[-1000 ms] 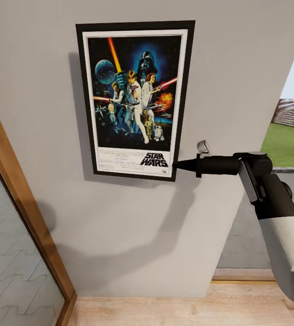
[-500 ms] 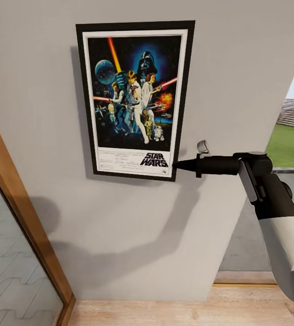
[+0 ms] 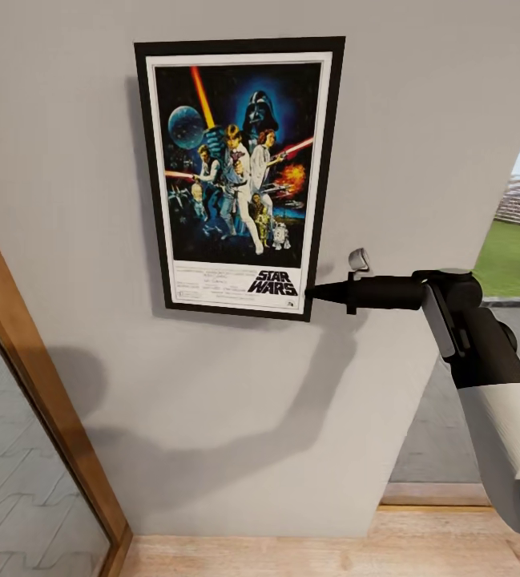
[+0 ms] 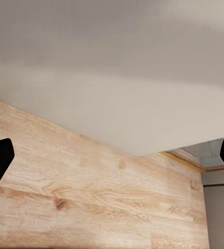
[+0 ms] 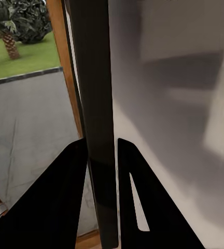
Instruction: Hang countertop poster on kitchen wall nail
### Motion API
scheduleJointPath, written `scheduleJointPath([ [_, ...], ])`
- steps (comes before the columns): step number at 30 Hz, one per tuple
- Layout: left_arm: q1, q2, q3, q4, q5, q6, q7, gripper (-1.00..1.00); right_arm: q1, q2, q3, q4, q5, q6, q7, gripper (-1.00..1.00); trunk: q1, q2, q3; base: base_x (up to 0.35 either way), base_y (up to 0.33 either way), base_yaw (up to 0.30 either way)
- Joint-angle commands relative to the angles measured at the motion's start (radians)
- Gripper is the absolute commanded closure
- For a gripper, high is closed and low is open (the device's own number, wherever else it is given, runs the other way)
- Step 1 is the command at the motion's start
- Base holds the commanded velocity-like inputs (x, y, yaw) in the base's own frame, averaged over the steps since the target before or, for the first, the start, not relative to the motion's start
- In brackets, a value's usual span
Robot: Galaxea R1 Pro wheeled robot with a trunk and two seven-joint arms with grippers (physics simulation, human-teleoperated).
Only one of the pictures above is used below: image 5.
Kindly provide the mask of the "poster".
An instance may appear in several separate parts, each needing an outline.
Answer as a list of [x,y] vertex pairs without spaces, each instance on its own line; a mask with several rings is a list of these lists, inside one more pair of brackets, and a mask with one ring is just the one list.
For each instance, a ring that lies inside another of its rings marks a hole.
[[117,249],[118,216],[108,0],[61,0],[102,249]]

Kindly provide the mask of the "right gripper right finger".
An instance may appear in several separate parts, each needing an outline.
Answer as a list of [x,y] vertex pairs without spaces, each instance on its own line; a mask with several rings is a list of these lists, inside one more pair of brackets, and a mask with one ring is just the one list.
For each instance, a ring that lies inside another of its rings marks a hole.
[[[138,229],[132,175],[150,231]],[[131,142],[118,139],[121,249],[205,249],[160,180]]]

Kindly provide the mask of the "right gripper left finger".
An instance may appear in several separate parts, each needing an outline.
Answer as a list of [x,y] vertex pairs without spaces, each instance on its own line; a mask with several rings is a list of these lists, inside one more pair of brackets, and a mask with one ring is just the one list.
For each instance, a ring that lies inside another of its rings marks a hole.
[[70,143],[0,221],[0,249],[75,249],[86,138]]

